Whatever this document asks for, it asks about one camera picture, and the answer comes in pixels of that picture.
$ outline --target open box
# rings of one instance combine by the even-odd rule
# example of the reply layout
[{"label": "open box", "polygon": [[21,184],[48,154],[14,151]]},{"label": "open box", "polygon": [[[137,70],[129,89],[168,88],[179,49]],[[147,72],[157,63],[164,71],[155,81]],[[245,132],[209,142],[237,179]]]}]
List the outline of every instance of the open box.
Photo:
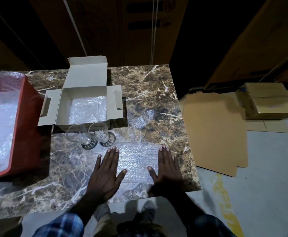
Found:
[{"label": "open box", "polygon": [[71,57],[62,89],[47,90],[38,126],[73,124],[123,118],[122,87],[107,86],[105,56]]}]

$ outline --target finger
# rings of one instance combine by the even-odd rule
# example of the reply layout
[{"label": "finger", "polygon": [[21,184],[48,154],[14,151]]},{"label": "finger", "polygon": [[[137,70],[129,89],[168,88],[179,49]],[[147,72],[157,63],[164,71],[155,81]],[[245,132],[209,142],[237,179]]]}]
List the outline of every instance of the finger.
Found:
[{"label": "finger", "polygon": [[163,145],[162,152],[163,152],[163,159],[164,159],[165,168],[170,167],[171,166],[171,161],[170,161],[170,159],[168,157],[168,151],[166,149],[166,145]]},{"label": "finger", "polygon": [[153,169],[152,167],[150,167],[150,166],[148,166],[147,169],[148,169],[148,172],[149,172],[149,174],[151,175],[154,183],[156,183],[156,182],[157,182],[156,172],[155,172],[154,169]]},{"label": "finger", "polygon": [[105,157],[103,158],[102,163],[100,165],[100,169],[103,169],[106,166],[106,163],[107,163],[108,157],[110,155],[110,152],[111,152],[111,148],[107,149]]},{"label": "finger", "polygon": [[170,160],[170,167],[176,169],[174,160],[172,159],[172,156],[171,156],[171,151],[170,151],[170,149],[167,148],[166,150],[167,150],[168,159]]},{"label": "finger", "polygon": [[158,150],[158,171],[161,173],[164,169],[164,158],[162,153],[162,147]]},{"label": "finger", "polygon": [[114,153],[112,164],[110,167],[110,169],[115,170],[116,173],[117,173],[117,167],[118,167],[118,162],[119,162],[119,153],[120,153],[119,150],[116,149],[116,152]]},{"label": "finger", "polygon": [[175,169],[180,171],[178,157],[174,156]]},{"label": "finger", "polygon": [[107,169],[107,170],[109,170],[110,167],[111,167],[111,164],[112,164],[113,157],[114,157],[114,154],[116,152],[116,149],[117,149],[116,146],[112,147],[112,149],[111,149],[111,151],[109,153],[109,156],[108,156],[108,159],[107,159],[106,165],[105,165],[105,169]]},{"label": "finger", "polygon": [[122,182],[122,180],[123,180],[126,172],[128,172],[128,171],[124,169],[123,171],[121,171],[121,172],[118,174],[117,179],[116,179],[116,182],[115,182],[115,185],[116,185],[116,186],[118,186],[118,187],[120,186],[120,184],[121,184],[121,182]]},{"label": "finger", "polygon": [[101,155],[98,155],[97,160],[96,160],[96,164],[95,164],[95,167],[94,167],[94,172],[99,170],[100,162],[101,162]]}]

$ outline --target bubble wrap sheet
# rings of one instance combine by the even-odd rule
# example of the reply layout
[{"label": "bubble wrap sheet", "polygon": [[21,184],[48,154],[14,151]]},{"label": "bubble wrap sheet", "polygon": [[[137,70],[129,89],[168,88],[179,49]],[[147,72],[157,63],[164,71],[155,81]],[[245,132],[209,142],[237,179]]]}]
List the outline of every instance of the bubble wrap sheet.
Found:
[{"label": "bubble wrap sheet", "polygon": [[94,123],[106,120],[106,96],[79,98],[72,101],[69,124]]},{"label": "bubble wrap sheet", "polygon": [[21,80],[20,73],[0,71],[0,172],[9,164]]},{"label": "bubble wrap sheet", "polygon": [[[146,142],[116,142],[114,145],[120,151],[117,174],[128,170],[122,182],[154,184],[147,167],[151,166],[158,174],[160,145]],[[98,144],[93,150],[104,158],[107,148]]]}]

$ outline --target foot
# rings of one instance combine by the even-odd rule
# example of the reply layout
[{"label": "foot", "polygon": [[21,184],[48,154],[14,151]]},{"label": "foot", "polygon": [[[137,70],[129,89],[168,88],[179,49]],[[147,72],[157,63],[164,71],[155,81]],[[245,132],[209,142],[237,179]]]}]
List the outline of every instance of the foot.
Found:
[{"label": "foot", "polygon": [[142,215],[142,220],[152,223],[155,218],[155,212],[156,206],[154,202],[151,200],[146,201],[140,213]]},{"label": "foot", "polygon": [[110,214],[110,208],[108,206],[108,203],[101,204],[97,207],[97,209],[94,212],[94,217],[99,222],[100,218],[106,214]]}]

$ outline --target marble countertop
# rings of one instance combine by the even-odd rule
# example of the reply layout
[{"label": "marble countertop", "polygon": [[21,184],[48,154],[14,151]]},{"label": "marble countertop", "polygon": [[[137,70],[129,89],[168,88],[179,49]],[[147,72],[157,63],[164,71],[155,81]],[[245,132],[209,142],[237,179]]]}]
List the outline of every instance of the marble countertop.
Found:
[{"label": "marble countertop", "polygon": [[[122,85],[124,118],[110,122],[117,141],[166,144],[178,156],[185,190],[200,190],[197,170],[168,65],[110,67],[112,85]],[[60,89],[68,70],[23,72],[41,93]],[[85,193],[98,155],[69,142],[65,133],[46,135],[40,169],[0,179],[0,218],[71,207]],[[148,197],[149,184],[122,183],[109,202]]]}]

